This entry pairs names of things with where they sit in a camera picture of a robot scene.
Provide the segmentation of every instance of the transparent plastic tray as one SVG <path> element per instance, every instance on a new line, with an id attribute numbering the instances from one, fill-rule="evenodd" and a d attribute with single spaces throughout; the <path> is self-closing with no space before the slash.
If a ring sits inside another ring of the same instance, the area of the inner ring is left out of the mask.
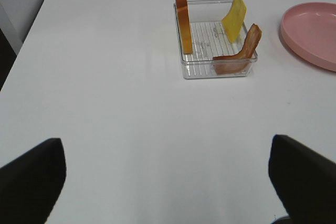
<path id="1" fill-rule="evenodd" d="M 222 26 L 222 18 L 229 12 L 233 0 L 188 1 L 192 33 L 193 53 L 184 54 L 181 35 L 175 17 L 183 77 L 185 79 L 241 77 L 247 76 L 257 61 L 256 52 L 247 59 L 213 60 L 213 57 L 237 54 L 243 47 L 247 34 L 245 24 L 237 40 L 231 43 Z"/>

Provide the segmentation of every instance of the clear plastic container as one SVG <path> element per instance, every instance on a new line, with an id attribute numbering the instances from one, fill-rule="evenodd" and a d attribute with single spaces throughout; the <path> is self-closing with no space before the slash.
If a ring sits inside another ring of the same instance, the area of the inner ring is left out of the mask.
<path id="1" fill-rule="evenodd" d="M 181 36 L 175 17 L 183 77 L 185 79 L 241 77 L 247 76 L 252 63 L 256 62 L 256 52 L 247 59 L 213 60 L 213 57 L 237 54 L 243 47 L 247 29 L 243 24 L 237 40 L 231 43 L 222 26 L 222 18 L 229 12 L 233 0 L 188 1 L 193 53 L 184 54 Z"/>

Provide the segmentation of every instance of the yellow cheese slice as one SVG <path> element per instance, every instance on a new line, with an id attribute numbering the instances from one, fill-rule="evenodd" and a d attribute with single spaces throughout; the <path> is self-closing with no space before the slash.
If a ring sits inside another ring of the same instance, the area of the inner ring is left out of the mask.
<path id="1" fill-rule="evenodd" d="M 181 34 L 182 50 L 184 54 L 191 54 L 193 52 L 193 47 L 187 0 L 175 0 L 175 2 L 178 26 Z"/>
<path id="2" fill-rule="evenodd" d="M 222 19 L 222 25 L 225 28 L 226 35 L 231 43 L 233 43 L 243 26 L 246 14 L 246 6 L 243 0 L 233 0 L 230 11 Z"/>

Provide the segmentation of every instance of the white table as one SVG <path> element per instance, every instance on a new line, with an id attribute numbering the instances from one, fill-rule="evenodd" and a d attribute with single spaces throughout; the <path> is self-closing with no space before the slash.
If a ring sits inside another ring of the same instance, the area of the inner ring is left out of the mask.
<path id="1" fill-rule="evenodd" d="M 62 138 L 48 223 L 271 223 L 274 134 L 336 161 L 336 73 L 278 37 L 307 1 L 336 0 L 245 0 L 263 30 L 250 75 L 185 80 L 174 0 L 45 0 L 0 92 L 0 165 Z"/>

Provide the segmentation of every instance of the pink plate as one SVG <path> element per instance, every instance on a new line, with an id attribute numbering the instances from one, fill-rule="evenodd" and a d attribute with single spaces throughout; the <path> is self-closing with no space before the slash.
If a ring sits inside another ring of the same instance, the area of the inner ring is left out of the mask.
<path id="1" fill-rule="evenodd" d="M 293 6 L 282 17 L 281 34 L 301 58 L 336 71 L 336 4 L 312 2 Z"/>

